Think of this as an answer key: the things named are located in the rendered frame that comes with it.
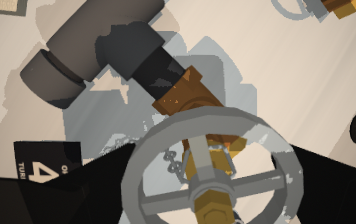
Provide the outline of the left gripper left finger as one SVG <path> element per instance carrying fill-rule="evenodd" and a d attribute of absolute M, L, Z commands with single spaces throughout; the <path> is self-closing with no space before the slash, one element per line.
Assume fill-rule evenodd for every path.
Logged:
<path fill-rule="evenodd" d="M 44 183 L 0 177 L 0 224 L 118 224 L 127 143 Z"/>

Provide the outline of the black rubber washer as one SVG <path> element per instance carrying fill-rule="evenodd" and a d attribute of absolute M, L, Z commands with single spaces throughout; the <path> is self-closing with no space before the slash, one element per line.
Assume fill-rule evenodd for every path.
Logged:
<path fill-rule="evenodd" d="M 356 115 L 352 119 L 350 124 L 350 137 L 354 143 L 356 143 Z"/>

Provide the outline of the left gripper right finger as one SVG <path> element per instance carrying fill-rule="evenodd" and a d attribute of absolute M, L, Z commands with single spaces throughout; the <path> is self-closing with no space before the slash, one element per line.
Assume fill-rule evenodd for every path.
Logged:
<path fill-rule="evenodd" d="M 356 224 L 356 167 L 290 144 L 303 169 L 301 224 Z"/>

